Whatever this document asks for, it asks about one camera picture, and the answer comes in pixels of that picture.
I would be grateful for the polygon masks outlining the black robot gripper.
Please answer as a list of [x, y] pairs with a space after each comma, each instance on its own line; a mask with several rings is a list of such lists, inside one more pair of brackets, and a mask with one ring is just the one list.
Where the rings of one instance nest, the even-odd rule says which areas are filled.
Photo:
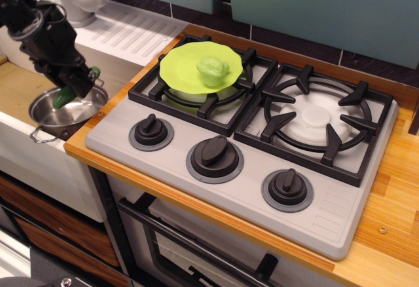
[[19, 34], [20, 50], [56, 86], [66, 86], [84, 98], [94, 80], [84, 56], [75, 47], [75, 30], [57, 5], [37, 5], [31, 11], [35, 18]]

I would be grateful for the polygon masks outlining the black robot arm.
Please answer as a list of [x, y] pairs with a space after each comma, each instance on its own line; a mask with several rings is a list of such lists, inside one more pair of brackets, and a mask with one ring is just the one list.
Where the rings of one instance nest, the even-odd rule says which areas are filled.
[[56, 86], [84, 98], [94, 86], [91, 69], [75, 48], [76, 31], [57, 4], [37, 0], [1, 0], [1, 25], [37, 72]]

